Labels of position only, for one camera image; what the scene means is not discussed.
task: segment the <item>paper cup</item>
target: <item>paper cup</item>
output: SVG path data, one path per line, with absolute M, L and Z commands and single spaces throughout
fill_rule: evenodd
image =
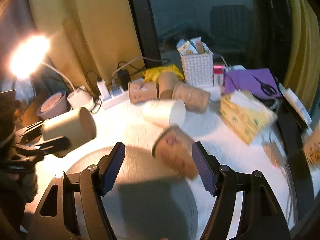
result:
M 158 99 L 157 84 L 154 82 L 129 82 L 128 92 L 132 104 Z
M 90 112 L 86 108 L 80 107 L 47 119 L 42 125 L 41 133 L 45 141 L 58 136 L 65 136 L 70 140 L 68 150 L 55 154 L 58 157 L 63 157 L 68 152 L 94 139 L 97 135 L 97 129 Z
M 152 148 L 152 156 L 181 175 L 194 179 L 198 169 L 191 155 L 194 140 L 178 126 L 165 130 Z
M 175 85 L 179 82 L 178 76 L 170 71 L 163 72 L 158 77 L 159 98 L 172 99 L 172 92 Z
M 161 127 L 183 125 L 186 107 L 182 100 L 158 100 L 145 103 L 143 118 Z
M 209 92 L 189 86 L 183 82 L 176 84 L 172 94 L 172 99 L 184 101 L 187 110 L 198 113 L 206 111 L 209 98 Z

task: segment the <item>black charger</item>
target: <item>black charger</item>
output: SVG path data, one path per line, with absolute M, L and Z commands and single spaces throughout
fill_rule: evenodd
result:
M 124 91 L 128 90 L 128 84 L 131 82 L 129 71 L 126 69 L 120 69 L 117 71 L 118 79 Z

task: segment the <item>white table surface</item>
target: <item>white table surface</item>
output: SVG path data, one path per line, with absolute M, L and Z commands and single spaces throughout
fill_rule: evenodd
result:
M 251 174 L 254 170 L 263 172 L 270 184 L 284 214 L 287 213 L 287 204 L 290 198 L 289 186 L 286 178 L 279 168 L 273 167 L 263 150 L 262 144 L 269 138 L 269 129 L 257 136 L 250 146 L 240 140 L 219 117 L 218 103 L 210 103 L 205 114 L 187 112 L 186 120 L 181 127 L 195 141 L 200 141 L 207 152 L 214 155 L 221 164 L 230 166 L 236 172 Z M 101 149 L 113 147 L 117 141 L 126 146 L 136 146 L 150 152 L 153 143 L 163 131 L 162 128 L 148 123 L 142 118 L 142 106 L 131 105 L 129 101 L 116 105 L 110 109 L 100 111 L 93 115 L 97 126 L 97 137 L 70 152 L 64 158 L 48 155 L 36 165 L 38 174 L 38 195 L 32 203 L 26 205 L 25 212 L 34 213 L 45 189 L 57 171 L 67 171 L 72 164 L 83 156 Z M 314 171 L 312 176 L 320 178 L 320 172 Z M 207 224 L 212 211 L 215 197 L 205 191 L 199 176 L 194 180 L 187 179 L 194 194 L 198 209 L 198 231 L 196 239 Z M 319 191 L 320 182 L 314 182 L 315 193 Z M 242 193 L 237 193 L 236 206 L 228 239 L 236 235 L 242 206 Z M 293 212 L 289 228 L 294 225 Z

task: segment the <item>white paper cup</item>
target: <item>white paper cup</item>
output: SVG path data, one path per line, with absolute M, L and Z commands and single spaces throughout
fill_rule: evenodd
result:
M 186 107 L 182 100 L 149 101 L 143 106 L 143 118 L 161 127 L 182 126 Z

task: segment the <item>tissue box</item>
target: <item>tissue box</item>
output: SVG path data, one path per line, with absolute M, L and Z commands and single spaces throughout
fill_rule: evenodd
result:
M 261 130 L 277 119 L 277 115 L 249 91 L 234 91 L 223 96 L 220 112 L 225 124 L 246 144 L 250 144 Z

